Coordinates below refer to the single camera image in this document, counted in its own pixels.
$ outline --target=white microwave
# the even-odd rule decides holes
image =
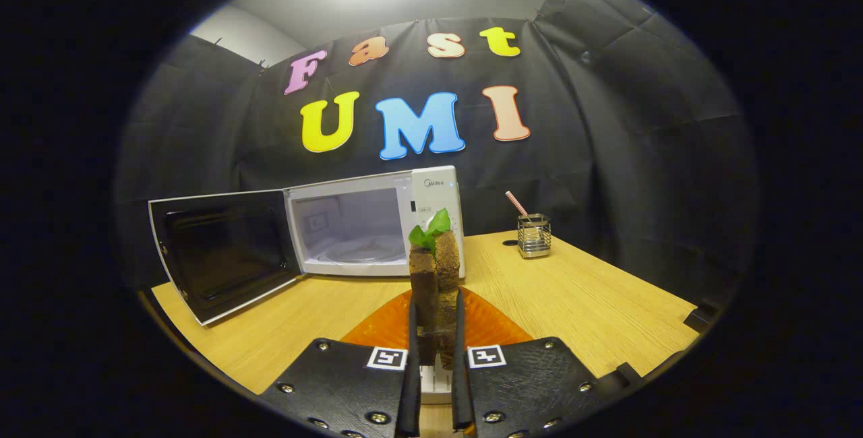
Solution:
[[[446,208],[465,278],[456,168],[148,202],[162,266],[201,325],[305,273],[409,276],[407,235]]]

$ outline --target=wire mesh cup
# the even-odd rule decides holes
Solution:
[[[521,257],[542,257],[552,252],[552,220],[545,214],[518,217],[518,252]]]

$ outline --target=blue letter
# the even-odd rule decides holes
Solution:
[[[417,116],[401,98],[379,101],[375,109],[383,114],[383,150],[380,158],[394,160],[407,155],[401,146],[399,133],[404,135],[413,152],[420,155],[425,148],[425,140],[431,131],[429,150],[433,153],[458,152],[465,148],[465,141],[458,137],[456,113],[456,94],[435,93],[425,101],[422,115]]]

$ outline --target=black backdrop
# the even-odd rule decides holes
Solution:
[[[517,57],[494,54],[481,30],[514,32]],[[466,53],[437,58],[426,38],[453,32]],[[384,36],[390,51],[350,66],[351,49]],[[326,49],[309,84],[284,95],[291,63]],[[500,142],[481,91],[518,88],[531,136]],[[354,132],[313,153],[299,109],[358,91]],[[385,161],[380,100],[419,113],[452,92],[461,152]],[[358,32],[267,69],[188,36],[160,64],[133,110],[115,195],[136,287],[167,281],[148,241],[147,199],[278,189],[410,168],[456,166],[466,235],[514,228],[512,190],[552,232],[693,303],[724,303],[752,255],[758,181],[740,110],[706,57],[638,0],[545,0],[536,22],[418,20]]]

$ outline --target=green lettuce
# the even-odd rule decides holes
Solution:
[[[407,235],[407,240],[413,244],[421,245],[423,248],[430,250],[431,254],[434,255],[434,237],[449,230],[450,213],[446,211],[446,208],[443,208],[443,210],[437,211],[434,214],[434,217],[429,221],[428,229],[425,231],[419,225],[414,226],[411,233]]]

